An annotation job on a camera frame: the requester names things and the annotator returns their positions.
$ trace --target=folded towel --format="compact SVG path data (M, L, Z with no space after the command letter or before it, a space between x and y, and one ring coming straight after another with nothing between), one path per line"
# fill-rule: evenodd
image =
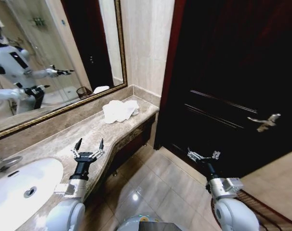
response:
M112 100L103 106L103 112L107 124L112 124L115 121L122 122L128 120L131 115L138 114L139 106L136 100L129 100L121 102L119 100Z

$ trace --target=wall tile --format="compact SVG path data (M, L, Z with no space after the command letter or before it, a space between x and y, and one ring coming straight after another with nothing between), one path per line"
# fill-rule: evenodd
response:
M123 0L132 83L161 95L174 0Z
M157 95L147 92L146 90L137 86L133 86L133 94L157 107L160 107L161 97Z
M152 44L152 57L161 61L166 61L167 51L170 41L170 33L173 19L174 0L161 0L154 4L155 39Z

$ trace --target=door handle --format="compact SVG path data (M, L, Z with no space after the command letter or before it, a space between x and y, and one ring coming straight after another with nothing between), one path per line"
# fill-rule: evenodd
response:
M254 119L251 117L248 117L249 120L254 121L256 123L262 123L262 125L260 127L258 127L257 131L258 132L263 132L265 130L268 130L268 126L275 126L276 123L275 121L281 116L281 114L272 114L268 120L259 120L259 119Z

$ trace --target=marble wall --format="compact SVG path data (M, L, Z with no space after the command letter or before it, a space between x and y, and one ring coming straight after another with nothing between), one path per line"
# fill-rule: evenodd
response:
M174 0L121 0L128 84L160 96Z
M292 220L292 152L241 180L245 191Z

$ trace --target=bathroom sink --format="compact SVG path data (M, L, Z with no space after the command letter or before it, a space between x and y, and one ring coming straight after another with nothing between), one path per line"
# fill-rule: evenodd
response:
M60 161L46 158L0 178L0 230L14 231L52 196L63 177Z

